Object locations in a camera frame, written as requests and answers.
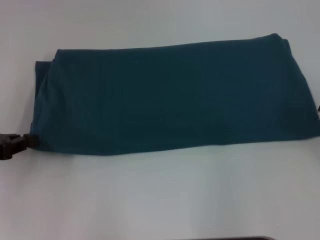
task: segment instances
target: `folded cloth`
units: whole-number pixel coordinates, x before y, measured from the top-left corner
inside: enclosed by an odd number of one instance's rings
[[[277,34],[59,49],[35,73],[38,150],[117,155],[320,136],[306,79]]]

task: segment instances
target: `white surface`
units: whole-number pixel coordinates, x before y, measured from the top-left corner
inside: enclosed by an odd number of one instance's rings
[[[278,33],[320,104],[320,2],[1,0],[0,132],[26,133],[35,61]],[[0,162],[1,240],[320,238],[320,139]]]

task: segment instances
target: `white background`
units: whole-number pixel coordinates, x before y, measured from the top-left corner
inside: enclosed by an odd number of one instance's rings
[[[278,33],[320,104],[318,0],[0,0],[0,133],[32,121],[35,61]],[[320,139],[0,162],[1,240],[320,238]]]

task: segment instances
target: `dark teal towel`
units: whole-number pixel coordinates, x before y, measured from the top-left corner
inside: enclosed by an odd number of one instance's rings
[[[287,40],[58,50],[37,62],[36,149],[116,155],[320,135]]]

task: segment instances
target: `folded fabric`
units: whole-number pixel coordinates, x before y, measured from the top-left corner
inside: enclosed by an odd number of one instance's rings
[[[320,136],[306,79],[277,34],[59,49],[35,73],[38,150],[117,155]]]

